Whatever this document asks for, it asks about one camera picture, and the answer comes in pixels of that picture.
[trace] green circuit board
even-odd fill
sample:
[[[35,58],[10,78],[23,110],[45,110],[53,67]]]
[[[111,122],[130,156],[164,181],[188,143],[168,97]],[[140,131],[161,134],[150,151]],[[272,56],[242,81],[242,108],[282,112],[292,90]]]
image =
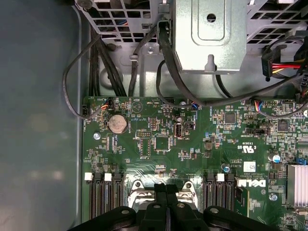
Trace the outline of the green circuit board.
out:
[[[135,180],[145,187],[165,183],[178,188],[189,180],[203,211],[220,200],[218,194],[215,201],[209,199],[208,182],[224,173],[232,177],[232,198],[223,203],[229,209],[281,229],[306,230],[308,213],[297,213],[287,199],[288,165],[306,165],[308,156],[305,113],[268,119],[256,112],[252,101],[176,109],[148,97],[87,97],[84,113],[101,107],[106,99],[111,108],[83,122],[83,221],[127,205]],[[298,107],[292,100],[264,100],[262,111],[283,115]],[[230,171],[224,172],[222,165]],[[92,185],[104,173],[119,178],[118,183]]]

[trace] capacitor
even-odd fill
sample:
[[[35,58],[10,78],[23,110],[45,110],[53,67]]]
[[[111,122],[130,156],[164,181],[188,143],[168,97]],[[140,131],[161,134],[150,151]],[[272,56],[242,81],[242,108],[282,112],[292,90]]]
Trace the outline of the capacitor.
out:
[[[181,101],[180,102],[180,105],[186,105],[187,103],[185,102],[185,101]]]
[[[176,116],[176,117],[175,117],[175,121],[176,121],[177,123],[182,123],[182,122],[183,122],[183,119],[182,119],[181,116]]]
[[[268,159],[269,159],[269,161],[272,161],[274,163],[279,163],[281,158],[280,158],[279,155],[277,155],[275,153],[271,153],[271,154],[269,154]]]
[[[225,172],[228,173],[230,172],[230,167],[227,164],[222,164],[221,169]]]
[[[277,201],[277,200],[278,200],[278,196],[277,196],[276,194],[274,194],[274,193],[271,193],[271,194],[269,195],[269,199],[270,199],[271,201]]]

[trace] motherboard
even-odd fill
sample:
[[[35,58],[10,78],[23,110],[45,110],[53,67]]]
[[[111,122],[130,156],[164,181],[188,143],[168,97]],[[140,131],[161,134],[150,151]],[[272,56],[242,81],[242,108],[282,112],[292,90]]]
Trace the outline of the motherboard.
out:
[[[189,100],[87,97],[83,122],[82,220],[115,207],[138,209],[156,183],[175,184],[199,211],[218,205],[264,224],[308,230],[307,111],[272,119],[256,102],[201,107]],[[301,105],[263,100],[284,115]]]

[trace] aluminum heatsink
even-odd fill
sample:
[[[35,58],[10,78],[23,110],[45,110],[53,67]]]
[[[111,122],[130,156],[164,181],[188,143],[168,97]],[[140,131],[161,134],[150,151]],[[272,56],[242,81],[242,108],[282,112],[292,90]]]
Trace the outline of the aluminum heatsink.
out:
[[[287,201],[294,207],[308,206],[308,166],[288,165]]]

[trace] screw hole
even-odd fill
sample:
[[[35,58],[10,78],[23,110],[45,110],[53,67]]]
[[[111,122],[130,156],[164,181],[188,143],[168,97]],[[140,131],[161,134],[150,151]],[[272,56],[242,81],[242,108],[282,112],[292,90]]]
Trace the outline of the screw hole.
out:
[[[210,13],[207,15],[206,19],[209,23],[213,23],[216,21],[216,15],[214,15],[213,13]]]

